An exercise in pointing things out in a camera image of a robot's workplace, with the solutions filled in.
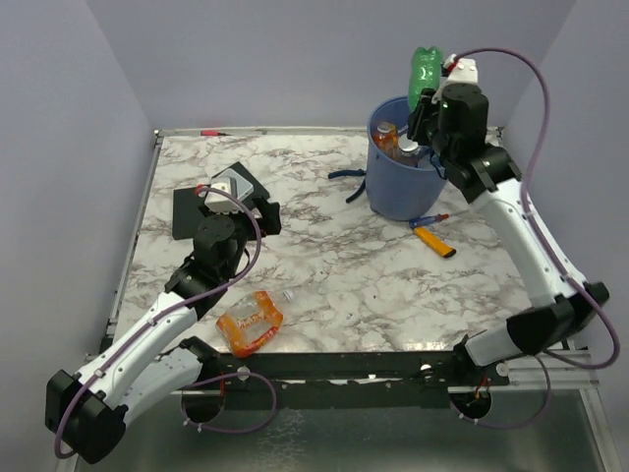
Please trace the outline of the Starbucks coffee bottle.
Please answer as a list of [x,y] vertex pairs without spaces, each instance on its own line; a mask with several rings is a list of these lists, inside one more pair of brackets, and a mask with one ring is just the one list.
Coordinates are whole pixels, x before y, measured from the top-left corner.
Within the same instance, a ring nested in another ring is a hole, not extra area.
[[404,137],[398,140],[397,150],[394,153],[395,160],[403,165],[417,167],[421,159],[422,147]]

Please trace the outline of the green bear shaped bottle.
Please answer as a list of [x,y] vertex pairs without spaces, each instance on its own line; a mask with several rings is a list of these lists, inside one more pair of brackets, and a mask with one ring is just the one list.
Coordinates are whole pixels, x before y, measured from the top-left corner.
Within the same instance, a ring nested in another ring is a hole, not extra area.
[[411,60],[411,75],[408,85],[409,110],[418,105],[424,89],[438,89],[441,79],[442,52],[436,46],[418,47]]

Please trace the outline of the blue plastic bin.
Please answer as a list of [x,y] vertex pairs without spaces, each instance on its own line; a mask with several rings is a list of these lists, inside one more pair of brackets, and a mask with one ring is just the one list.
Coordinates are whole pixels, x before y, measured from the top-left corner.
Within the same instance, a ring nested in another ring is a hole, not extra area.
[[394,221],[427,214],[446,184],[445,170],[435,156],[424,156],[413,167],[391,159],[374,143],[372,135],[382,122],[403,135],[408,115],[408,98],[402,95],[382,102],[368,120],[367,198],[373,212]]

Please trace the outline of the crushed orange label bottle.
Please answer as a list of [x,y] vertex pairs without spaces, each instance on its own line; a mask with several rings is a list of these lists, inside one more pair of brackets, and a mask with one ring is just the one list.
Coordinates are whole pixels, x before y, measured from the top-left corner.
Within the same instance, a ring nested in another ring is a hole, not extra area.
[[215,327],[231,354],[247,358],[267,344],[283,324],[285,302],[281,292],[255,291],[221,315]]

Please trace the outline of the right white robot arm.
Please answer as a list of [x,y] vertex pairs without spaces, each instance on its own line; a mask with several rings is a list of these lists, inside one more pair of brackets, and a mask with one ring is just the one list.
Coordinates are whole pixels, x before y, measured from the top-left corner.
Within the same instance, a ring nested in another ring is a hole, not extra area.
[[474,384],[497,361],[536,355],[585,328],[594,303],[609,298],[590,282],[548,233],[532,202],[521,194],[523,177],[508,151],[486,142],[488,100],[471,84],[422,90],[408,118],[408,136],[431,148],[447,180],[498,236],[531,302],[502,326],[462,340],[451,361],[453,377]]

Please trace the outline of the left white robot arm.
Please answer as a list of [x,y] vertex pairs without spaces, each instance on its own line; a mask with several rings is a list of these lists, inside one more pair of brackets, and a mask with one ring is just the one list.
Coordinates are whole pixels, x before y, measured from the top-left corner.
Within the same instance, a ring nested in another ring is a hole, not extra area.
[[44,425],[54,435],[57,458],[78,455],[96,463],[118,444],[135,414],[182,386],[203,388],[216,379],[216,363],[203,354],[188,348],[165,359],[159,354],[254,268],[260,247],[239,266],[247,244],[281,231],[278,203],[254,198],[244,204],[219,195],[232,211],[207,206],[192,252],[141,319],[77,371],[60,370],[47,382]]

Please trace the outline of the black flat box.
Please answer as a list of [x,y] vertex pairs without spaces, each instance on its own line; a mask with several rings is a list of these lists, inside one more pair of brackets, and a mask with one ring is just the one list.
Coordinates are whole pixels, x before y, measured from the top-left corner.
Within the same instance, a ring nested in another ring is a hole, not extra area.
[[246,201],[247,199],[250,199],[250,198],[263,198],[263,199],[268,199],[269,198],[269,196],[270,196],[269,192],[262,186],[262,184],[258,181],[258,179],[240,161],[231,164],[227,168],[233,168],[234,170],[239,172],[241,175],[246,177],[254,185],[253,193],[249,197],[245,198],[242,202],[244,202],[244,201]]

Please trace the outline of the white grey router box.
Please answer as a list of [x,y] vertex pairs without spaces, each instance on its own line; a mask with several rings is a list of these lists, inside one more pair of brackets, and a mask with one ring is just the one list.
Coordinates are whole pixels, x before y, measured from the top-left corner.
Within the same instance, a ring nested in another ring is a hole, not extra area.
[[243,201],[254,191],[254,185],[233,168],[227,168],[211,179],[211,186]]

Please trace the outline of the black foam block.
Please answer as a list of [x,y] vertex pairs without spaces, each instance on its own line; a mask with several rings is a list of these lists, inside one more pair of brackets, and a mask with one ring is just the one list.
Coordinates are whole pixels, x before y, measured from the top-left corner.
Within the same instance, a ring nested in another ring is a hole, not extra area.
[[207,216],[208,208],[195,187],[173,191],[171,235],[175,241],[192,239]]

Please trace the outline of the red marker pen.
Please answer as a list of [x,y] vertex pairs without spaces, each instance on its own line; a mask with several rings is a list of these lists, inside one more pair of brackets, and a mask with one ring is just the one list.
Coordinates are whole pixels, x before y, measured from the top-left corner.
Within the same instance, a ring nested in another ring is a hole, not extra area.
[[231,135],[229,133],[220,132],[216,130],[201,130],[200,136],[202,137],[228,137]]

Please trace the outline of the orange utility knife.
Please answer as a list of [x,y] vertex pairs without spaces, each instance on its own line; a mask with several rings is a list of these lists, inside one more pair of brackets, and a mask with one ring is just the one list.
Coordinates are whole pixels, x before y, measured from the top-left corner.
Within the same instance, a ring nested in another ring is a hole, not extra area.
[[456,255],[457,251],[442,242],[438,237],[428,231],[425,227],[416,227],[413,229],[414,234],[432,249],[441,258],[449,259]]

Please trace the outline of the blue handled screwdriver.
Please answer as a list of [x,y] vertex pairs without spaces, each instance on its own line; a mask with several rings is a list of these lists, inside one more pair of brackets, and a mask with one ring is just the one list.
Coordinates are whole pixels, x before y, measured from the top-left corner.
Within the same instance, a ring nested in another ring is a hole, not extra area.
[[408,224],[410,228],[424,227],[429,226],[431,224],[443,221],[449,218],[448,213],[439,213],[430,216],[421,216],[414,219],[411,219]]

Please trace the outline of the black mounting rail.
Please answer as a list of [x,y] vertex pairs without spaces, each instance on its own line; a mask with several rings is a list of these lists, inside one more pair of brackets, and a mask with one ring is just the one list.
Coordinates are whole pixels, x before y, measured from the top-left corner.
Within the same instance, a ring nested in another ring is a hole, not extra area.
[[453,351],[270,353],[238,359],[195,336],[179,346],[200,361],[201,381],[237,375],[207,391],[229,409],[262,409],[270,399],[268,388],[249,372],[270,380],[277,406],[291,409],[446,408],[450,388],[466,393],[480,384],[509,384],[496,363],[476,367]]

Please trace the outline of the aluminium frame rail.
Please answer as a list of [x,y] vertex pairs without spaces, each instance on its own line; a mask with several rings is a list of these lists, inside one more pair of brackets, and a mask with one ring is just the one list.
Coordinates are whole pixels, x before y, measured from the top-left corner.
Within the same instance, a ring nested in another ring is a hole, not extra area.
[[[552,350],[571,361],[586,363],[591,356],[587,350]],[[570,366],[546,354],[541,354],[542,360],[550,378],[550,384],[557,389],[586,389],[598,387],[600,380],[595,371],[588,371]],[[508,368],[510,386],[521,389],[543,389],[546,379],[543,368],[533,357],[510,360],[505,363]]]

